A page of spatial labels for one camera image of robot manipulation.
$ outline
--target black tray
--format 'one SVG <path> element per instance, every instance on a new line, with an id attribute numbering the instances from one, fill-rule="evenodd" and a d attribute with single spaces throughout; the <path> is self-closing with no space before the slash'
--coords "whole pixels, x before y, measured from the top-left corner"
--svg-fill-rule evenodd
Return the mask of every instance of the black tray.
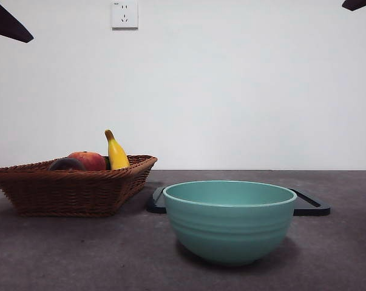
<path id="1" fill-rule="evenodd" d="M 166 213 L 165 201 L 163 190 L 165 187 L 159 187 L 153 193 L 149 200 L 147 201 L 146 210 L 152 213 Z M 330 206 L 321 200 L 312 197 L 311 195 L 306 195 L 300 193 L 297 190 L 291 189 L 296 193 L 296 203 L 294 206 L 294 216 L 321 216 L 330 214 Z"/>

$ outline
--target white wall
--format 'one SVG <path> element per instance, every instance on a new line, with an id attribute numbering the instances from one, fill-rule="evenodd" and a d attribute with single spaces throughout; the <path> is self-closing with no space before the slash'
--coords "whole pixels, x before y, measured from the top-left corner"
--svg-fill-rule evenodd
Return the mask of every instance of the white wall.
<path id="1" fill-rule="evenodd" d="M 107 154 L 155 169 L 366 170 L 366 7 L 327 0 L 1 0 L 0 166 Z"/>

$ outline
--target banana stem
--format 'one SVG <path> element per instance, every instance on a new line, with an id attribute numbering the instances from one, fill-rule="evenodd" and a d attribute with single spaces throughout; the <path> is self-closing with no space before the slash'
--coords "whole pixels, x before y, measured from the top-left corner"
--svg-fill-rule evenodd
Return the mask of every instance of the banana stem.
<path id="1" fill-rule="evenodd" d="M 111 130 L 109 130 L 109 129 L 106 129 L 104 131 L 104 135 L 106 136 L 108 141 L 114 139 L 114 135 L 112 134 Z"/>

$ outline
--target bowl rim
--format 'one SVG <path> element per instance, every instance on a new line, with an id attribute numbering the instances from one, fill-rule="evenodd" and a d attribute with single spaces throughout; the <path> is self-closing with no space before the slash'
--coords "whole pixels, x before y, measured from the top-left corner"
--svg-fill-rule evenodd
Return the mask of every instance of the bowl rim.
<path id="1" fill-rule="evenodd" d="M 173 188 L 173 187 L 177 187 L 177 186 L 185 185 L 185 184 L 197 184 L 197 183 L 203 183 L 203 182 L 230 182 L 230 183 L 237 182 L 237 183 L 259 184 L 259 185 L 271 186 L 271 187 L 275 187 L 275 188 L 278 188 L 278 189 L 285 190 L 286 192 L 292 194 L 292 197 L 290 199 L 287 199 L 287 200 L 284 200 L 284 201 L 274 202 L 274 203 L 267 203 L 267 204 L 213 204 L 213 203 L 195 202 L 195 201 L 191 201 L 191 200 L 176 198 L 176 197 L 173 197 L 173 196 L 171 196 L 170 194 L 167 193 L 167 191 L 170 188 Z M 189 203 L 189 204 L 194 204 L 194 205 L 200 205 L 200 206 L 228 207 L 228 208 L 237 208 L 237 207 L 238 208 L 253 208 L 253 207 L 276 206 L 276 205 L 291 203 L 291 202 L 295 201 L 296 198 L 297 198 L 297 194 L 294 191 L 292 191 L 288 188 L 282 187 L 282 186 L 278 186 L 278 185 L 274 185 L 274 184 L 268 184 L 268 183 L 262 183 L 262 182 L 239 181 L 239 180 L 201 180 L 201 181 L 182 182 L 182 183 L 177 183 L 177 184 L 173 184 L 173 185 L 165 187 L 163 189 L 163 194 L 167 198 L 172 199 L 172 200 L 176 200 L 176 201 L 179 201 L 179 202 L 184 202 L 184 203 Z"/>

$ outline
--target basket rim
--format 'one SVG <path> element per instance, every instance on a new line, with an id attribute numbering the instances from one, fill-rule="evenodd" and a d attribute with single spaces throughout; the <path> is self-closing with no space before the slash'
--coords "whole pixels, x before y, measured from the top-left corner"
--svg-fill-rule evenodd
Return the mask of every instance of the basket rim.
<path id="1" fill-rule="evenodd" d="M 151 155 L 128 155 L 127 157 L 144 157 L 145 160 L 141 162 L 137 162 L 131 164 L 129 167 L 116 169 L 116 170 L 97 170 L 97 171 L 83 171 L 83 170 L 55 170 L 48 171 L 47 169 L 18 169 L 18 167 L 32 167 L 38 166 L 42 164 L 49 164 L 51 162 L 56 161 L 60 158 L 51 159 L 49 161 L 35 162 L 30 164 L 23 164 L 17 166 L 10 167 L 0 167 L 0 174 L 12 174 L 12 173 L 26 173 L 26 174 L 44 174 L 46 176 L 58 176 L 58 175 L 81 175 L 81 176 L 100 176 L 100 175 L 116 175 L 116 174 L 125 174 L 129 172 L 138 172 L 145 168 L 148 168 L 150 165 L 154 165 L 157 162 L 157 158 Z"/>

